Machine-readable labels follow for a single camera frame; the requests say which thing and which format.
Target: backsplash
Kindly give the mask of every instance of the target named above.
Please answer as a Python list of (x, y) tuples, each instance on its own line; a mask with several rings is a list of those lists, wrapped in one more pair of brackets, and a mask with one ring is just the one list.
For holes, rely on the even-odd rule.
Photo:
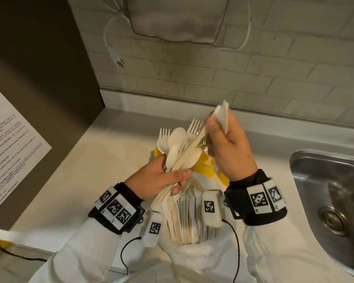
[[(100, 0), (69, 0), (101, 88), (354, 127), (354, 0), (250, 0), (240, 52), (137, 36)], [(216, 45), (239, 46), (246, 0), (230, 0)]]

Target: stainless steel sink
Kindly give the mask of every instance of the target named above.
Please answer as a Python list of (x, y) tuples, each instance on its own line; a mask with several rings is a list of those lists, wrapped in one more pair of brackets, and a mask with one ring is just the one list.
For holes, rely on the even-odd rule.
[(290, 168), (317, 241), (354, 276), (354, 159), (299, 151)]

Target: kitchen counter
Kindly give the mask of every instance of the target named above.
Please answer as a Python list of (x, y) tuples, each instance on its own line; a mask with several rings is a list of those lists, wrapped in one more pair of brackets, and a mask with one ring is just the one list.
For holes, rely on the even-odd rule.
[[(107, 100), (105, 100), (105, 104), (110, 107)], [(187, 128), (189, 126), (189, 121), (186, 121), (188, 118), (184, 119), (185, 116), (171, 115), (170, 118), (165, 118), (157, 116), (157, 113), (155, 116), (150, 115), (149, 112), (146, 114), (129, 112), (128, 110), (131, 109), (128, 107), (124, 110), (127, 111), (104, 109), (21, 215), (11, 231), (0, 231), (1, 239), (32, 248), (57, 252), (85, 222), (94, 201), (108, 186), (124, 181), (153, 158), (153, 150), (160, 128), (172, 130), (176, 127)], [(270, 116), (257, 115), (257, 117), (260, 116), (260, 119), (264, 117), (266, 122), (269, 121)], [(199, 113), (197, 113), (197, 117), (201, 120), (204, 119)], [(237, 115), (237, 117), (240, 121), (242, 120), (242, 116)], [(292, 121), (295, 121), (297, 125), (300, 125), (299, 122), (307, 125), (303, 121)], [(327, 144), (325, 140), (321, 142), (318, 142), (317, 139), (307, 141), (307, 139), (294, 139), (294, 136), (288, 138), (259, 133), (264, 131), (255, 132), (254, 128), (249, 131), (248, 124), (244, 128), (247, 130), (259, 168), (262, 168), (268, 176), (272, 176), (278, 183), (287, 203), (290, 217), (301, 230), (312, 250), (322, 261), (328, 262), (331, 271), (338, 278), (337, 282), (354, 283), (354, 277), (337, 266), (316, 241), (309, 228), (289, 168), (289, 158), (293, 152), (298, 150), (314, 149), (354, 156), (354, 129), (328, 128), (328, 125), (316, 123), (312, 123), (312, 125), (321, 127), (321, 130), (336, 130), (336, 133), (340, 135), (338, 145)], [(352, 141), (344, 141), (344, 144), (339, 146), (344, 131), (353, 133)], [(237, 233), (241, 238), (244, 224), (242, 221), (236, 223)], [(126, 234), (121, 240), (119, 250), (129, 239), (136, 237), (140, 229), (141, 225), (138, 224), (132, 233)], [(130, 270), (137, 269), (136, 262), (140, 258), (157, 259), (160, 257), (167, 258), (159, 247), (144, 251), (139, 242), (131, 243), (124, 252), (124, 261), (129, 263)], [(220, 282), (231, 282), (236, 271), (236, 264), (237, 249), (233, 237), (232, 246), (229, 244), (223, 248), (223, 255), (218, 266), (210, 272), (211, 278)], [(112, 270), (124, 272), (124, 267), (119, 260), (119, 252), (114, 259)], [(253, 282), (253, 278), (246, 270), (246, 252), (242, 242), (241, 268), (237, 281)]]

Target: paper notice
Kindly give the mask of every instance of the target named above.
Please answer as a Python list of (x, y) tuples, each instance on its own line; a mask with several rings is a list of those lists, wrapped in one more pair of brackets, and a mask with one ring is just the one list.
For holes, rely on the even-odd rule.
[(42, 136), (0, 93), (0, 204), (50, 149)]

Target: hand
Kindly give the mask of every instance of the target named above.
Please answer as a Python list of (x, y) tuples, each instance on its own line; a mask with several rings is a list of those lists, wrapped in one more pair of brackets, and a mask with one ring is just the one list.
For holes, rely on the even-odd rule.
[(179, 183), (172, 189), (172, 195), (177, 195), (182, 189), (186, 180), (191, 176), (190, 169), (177, 170), (164, 173), (166, 155), (154, 158), (147, 165), (142, 167), (124, 183), (141, 199), (149, 200), (156, 196), (168, 185)]
[(213, 116), (206, 119), (206, 129), (208, 155), (215, 157), (218, 168), (230, 181), (242, 180), (258, 171), (245, 131), (231, 110), (226, 136)]

